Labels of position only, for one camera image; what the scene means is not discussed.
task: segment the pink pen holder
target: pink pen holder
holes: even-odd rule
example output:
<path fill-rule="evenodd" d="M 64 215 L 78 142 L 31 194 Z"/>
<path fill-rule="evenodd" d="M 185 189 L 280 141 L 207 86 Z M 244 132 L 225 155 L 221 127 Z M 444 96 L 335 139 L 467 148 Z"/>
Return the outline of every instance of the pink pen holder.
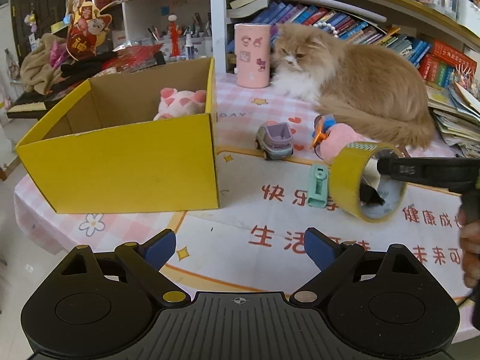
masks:
<path fill-rule="evenodd" d="M 237 85 L 264 88 L 270 83 L 270 25 L 235 24 Z"/>

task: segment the packing tape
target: packing tape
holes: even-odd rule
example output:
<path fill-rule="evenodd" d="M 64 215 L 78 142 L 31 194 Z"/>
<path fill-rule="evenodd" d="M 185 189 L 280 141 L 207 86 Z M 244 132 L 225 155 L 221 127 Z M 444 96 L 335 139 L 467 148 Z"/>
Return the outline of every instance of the packing tape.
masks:
<path fill-rule="evenodd" d="M 383 157 L 398 158 L 403 154 L 392 145 L 374 142 L 353 142 L 342 149 L 332 163 L 328 178 L 329 194 L 338 207 L 370 223 L 385 222 L 390 218 L 405 195 L 405 182 L 380 176 L 376 189 L 385 200 L 382 206 L 363 204 L 359 198 L 360 182 L 366 176 L 369 161 Z"/>

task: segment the human hand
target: human hand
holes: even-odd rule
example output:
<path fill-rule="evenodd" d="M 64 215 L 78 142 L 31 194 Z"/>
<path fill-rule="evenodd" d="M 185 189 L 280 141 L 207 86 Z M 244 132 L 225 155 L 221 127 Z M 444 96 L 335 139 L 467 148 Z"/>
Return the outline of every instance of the human hand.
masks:
<path fill-rule="evenodd" d="M 460 229 L 460 247 L 462 248 L 464 271 L 463 281 L 469 288 L 475 288 L 480 279 L 480 221 L 466 225 L 467 215 L 460 209 L 458 221 L 463 226 Z"/>

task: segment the printed flower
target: printed flower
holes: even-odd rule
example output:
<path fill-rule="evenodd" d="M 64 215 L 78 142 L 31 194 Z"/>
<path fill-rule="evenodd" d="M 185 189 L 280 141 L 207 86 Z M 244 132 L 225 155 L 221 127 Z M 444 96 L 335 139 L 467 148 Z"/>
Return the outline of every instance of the printed flower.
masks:
<path fill-rule="evenodd" d="M 87 237 L 92 237 L 96 231 L 103 231 L 105 224 L 100 222 L 103 214 L 87 214 L 85 222 L 78 226 L 79 230 L 86 230 Z"/>

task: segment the stuffed animal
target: stuffed animal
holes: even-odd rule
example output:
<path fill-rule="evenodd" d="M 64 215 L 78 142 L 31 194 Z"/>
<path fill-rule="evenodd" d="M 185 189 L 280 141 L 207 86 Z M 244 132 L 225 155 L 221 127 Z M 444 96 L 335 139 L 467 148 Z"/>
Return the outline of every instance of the stuffed animal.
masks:
<path fill-rule="evenodd" d="M 326 133 L 328 134 L 327 138 L 320 143 L 320 157 L 327 164 L 332 164 L 333 159 L 349 143 L 366 140 L 362 135 L 357 134 L 352 127 L 343 123 L 333 125 Z"/>
<path fill-rule="evenodd" d="M 153 120 L 169 119 L 205 112 L 206 91 L 177 91 L 174 88 L 163 88 L 160 91 L 158 114 Z"/>

